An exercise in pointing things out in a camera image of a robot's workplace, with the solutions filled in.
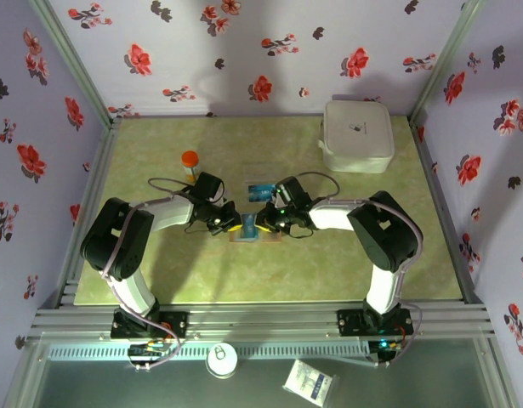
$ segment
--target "white lid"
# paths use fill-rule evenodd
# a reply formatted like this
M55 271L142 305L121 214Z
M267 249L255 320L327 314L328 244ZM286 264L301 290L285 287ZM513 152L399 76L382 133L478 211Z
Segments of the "white lid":
M238 356L230 344L214 344L208 353L207 367L216 377L231 375L235 371L237 363Z
M326 150L338 156L362 159L394 154L389 112L379 102L329 102L323 138Z

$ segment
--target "wall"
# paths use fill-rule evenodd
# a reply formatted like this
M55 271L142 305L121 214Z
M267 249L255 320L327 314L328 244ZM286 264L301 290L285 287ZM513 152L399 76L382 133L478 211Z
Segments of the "wall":
M112 115L410 113L463 0L50 0Z
M57 290L101 133L28 3L1 1L0 406L32 318Z
M523 406L523 0L487 2L419 124Z

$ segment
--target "white box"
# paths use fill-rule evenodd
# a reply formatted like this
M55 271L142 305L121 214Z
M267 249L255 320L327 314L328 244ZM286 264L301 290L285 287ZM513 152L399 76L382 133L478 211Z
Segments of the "white box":
M334 172L383 173L395 153L389 112L379 102L329 102L321 133L323 162Z

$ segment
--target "table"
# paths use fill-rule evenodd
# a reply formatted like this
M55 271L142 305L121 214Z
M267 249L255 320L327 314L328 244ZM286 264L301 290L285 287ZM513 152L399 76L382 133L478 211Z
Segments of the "table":
M180 156L186 150L196 150L203 170L225 181L228 198L242 213L263 206L247 202L246 166L272 163L279 179L323 171L341 184L337 198L364 198L387 190L423 231L424 254L407 274L404 298L460 298L406 118L391 118L395 157L382 174L328 171L317 147L320 122L320 116L124 120L101 205L113 196L137 202L161 197L163 193L146 180L185 180ZM301 183L311 197L334 188L316 176L303 177ZM187 235L174 226L151 234L141 270L160 303L307 302L363 299L372 264L349 231L316 231L304 240L285 237L280 243L247 244L231 243L227 234ZM99 274L84 264L75 304L116 303Z

